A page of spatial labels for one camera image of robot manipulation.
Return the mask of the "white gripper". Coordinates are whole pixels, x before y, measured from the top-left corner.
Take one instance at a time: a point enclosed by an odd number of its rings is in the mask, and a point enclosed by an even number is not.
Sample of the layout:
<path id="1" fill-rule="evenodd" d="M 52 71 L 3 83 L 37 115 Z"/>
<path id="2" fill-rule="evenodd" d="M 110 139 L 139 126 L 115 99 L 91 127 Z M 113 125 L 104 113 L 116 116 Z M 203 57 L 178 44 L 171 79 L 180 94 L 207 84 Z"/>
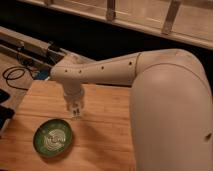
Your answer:
<path id="1" fill-rule="evenodd" d="M 71 116 L 74 116 L 74 108 L 79 109 L 79 116 L 83 115 L 83 98 L 84 98 L 84 89 L 81 85 L 65 85 L 64 90 L 64 99 L 67 103 L 67 107 Z"/>

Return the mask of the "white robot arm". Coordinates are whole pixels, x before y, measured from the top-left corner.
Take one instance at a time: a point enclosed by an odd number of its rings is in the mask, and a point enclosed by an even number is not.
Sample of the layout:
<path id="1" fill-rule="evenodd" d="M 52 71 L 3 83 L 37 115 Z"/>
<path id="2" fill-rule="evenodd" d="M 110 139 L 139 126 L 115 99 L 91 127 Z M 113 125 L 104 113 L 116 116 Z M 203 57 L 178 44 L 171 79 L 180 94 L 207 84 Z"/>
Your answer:
<path id="1" fill-rule="evenodd" d="M 68 109 L 84 83 L 129 85 L 137 171 L 213 171 L 213 95 L 201 62 L 182 49 L 84 62 L 65 56 L 51 69 Z"/>

